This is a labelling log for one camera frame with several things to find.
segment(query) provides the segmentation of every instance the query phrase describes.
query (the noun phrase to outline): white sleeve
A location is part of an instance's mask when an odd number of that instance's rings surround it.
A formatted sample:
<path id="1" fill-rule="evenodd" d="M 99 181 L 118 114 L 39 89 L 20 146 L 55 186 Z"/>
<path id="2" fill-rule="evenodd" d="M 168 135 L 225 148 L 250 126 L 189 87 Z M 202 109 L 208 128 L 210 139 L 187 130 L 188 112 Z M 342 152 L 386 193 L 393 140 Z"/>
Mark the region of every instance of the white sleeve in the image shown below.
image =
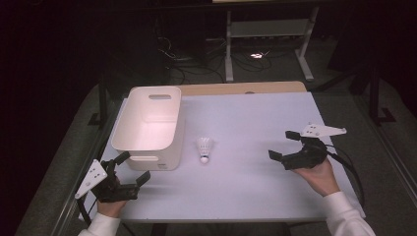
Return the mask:
<path id="1" fill-rule="evenodd" d="M 362 218 L 343 192 L 324 197 L 328 230 L 333 236 L 375 235 L 371 226 Z"/>
<path id="2" fill-rule="evenodd" d="M 114 236 L 120 224 L 120 218 L 112 218 L 96 214 L 88 229 L 81 231 L 79 236 Z"/>

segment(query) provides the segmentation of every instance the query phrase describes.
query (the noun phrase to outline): table surface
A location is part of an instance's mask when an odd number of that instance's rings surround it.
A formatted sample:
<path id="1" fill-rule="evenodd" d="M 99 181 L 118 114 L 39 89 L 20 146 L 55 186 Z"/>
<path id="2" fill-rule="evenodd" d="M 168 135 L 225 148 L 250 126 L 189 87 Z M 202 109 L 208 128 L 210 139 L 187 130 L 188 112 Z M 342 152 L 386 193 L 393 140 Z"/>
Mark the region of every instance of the table surface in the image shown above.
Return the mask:
<path id="1" fill-rule="evenodd" d="M 322 197 L 268 157 L 268 149 L 283 154 L 301 149 L 301 143 L 285 139 L 285 131 L 302 131 L 309 122 L 323 124 L 312 95 L 300 84 L 181 86 L 186 130 L 180 164 L 173 171 L 152 171 L 121 217 L 140 222 L 323 220 Z M 242 94 L 247 91 L 256 94 Z M 198 137 L 214 139 L 207 164 L 200 163 Z M 331 145 L 329 137 L 322 140 Z M 115 156 L 108 143 L 102 159 Z M 330 161 L 340 188 L 361 209 L 343 167 Z M 126 163 L 116 171 L 123 184 L 143 173 Z M 86 208 L 93 201 L 89 194 Z"/>

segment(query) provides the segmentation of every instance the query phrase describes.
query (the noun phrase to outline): badminton shuttlecock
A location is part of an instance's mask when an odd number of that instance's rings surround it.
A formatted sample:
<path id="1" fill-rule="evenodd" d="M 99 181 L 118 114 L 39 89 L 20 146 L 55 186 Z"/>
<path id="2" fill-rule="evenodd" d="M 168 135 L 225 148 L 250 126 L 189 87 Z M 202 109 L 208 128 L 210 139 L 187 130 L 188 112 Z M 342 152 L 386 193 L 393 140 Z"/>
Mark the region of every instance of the badminton shuttlecock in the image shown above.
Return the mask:
<path id="1" fill-rule="evenodd" d="M 212 139 L 211 138 L 199 138 L 197 139 L 197 148 L 199 149 L 200 153 L 200 161 L 204 164 L 209 162 L 209 152 L 212 147 Z"/>

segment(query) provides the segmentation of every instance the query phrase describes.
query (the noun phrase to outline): human hand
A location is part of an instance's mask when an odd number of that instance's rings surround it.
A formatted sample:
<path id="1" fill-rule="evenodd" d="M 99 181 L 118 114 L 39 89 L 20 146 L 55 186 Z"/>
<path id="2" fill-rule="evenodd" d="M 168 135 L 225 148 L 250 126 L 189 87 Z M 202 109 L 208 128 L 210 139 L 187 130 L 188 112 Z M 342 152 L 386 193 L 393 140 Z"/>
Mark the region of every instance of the human hand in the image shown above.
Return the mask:
<path id="1" fill-rule="evenodd" d="M 126 205 L 127 201 L 120 201 L 114 203 L 102 203 L 101 201 L 97 201 L 97 211 L 100 214 L 118 218 L 122 208 Z"/>
<path id="2" fill-rule="evenodd" d="M 323 197 L 340 191 L 334 178 L 333 168 L 327 158 L 322 164 L 311 169 L 300 168 L 293 171 L 301 175 L 313 190 Z"/>

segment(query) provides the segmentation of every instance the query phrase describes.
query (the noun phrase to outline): white plastic bin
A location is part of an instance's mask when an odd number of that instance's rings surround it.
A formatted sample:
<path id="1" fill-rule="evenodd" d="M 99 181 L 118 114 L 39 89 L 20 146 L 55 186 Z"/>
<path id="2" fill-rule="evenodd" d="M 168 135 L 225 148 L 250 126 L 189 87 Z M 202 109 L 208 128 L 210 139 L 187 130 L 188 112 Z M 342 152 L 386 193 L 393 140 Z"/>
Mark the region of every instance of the white plastic bin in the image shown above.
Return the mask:
<path id="1" fill-rule="evenodd" d="M 177 87 L 133 88 L 121 111 L 111 140 L 128 151 L 134 170 L 173 170 L 181 159 L 185 117 Z"/>

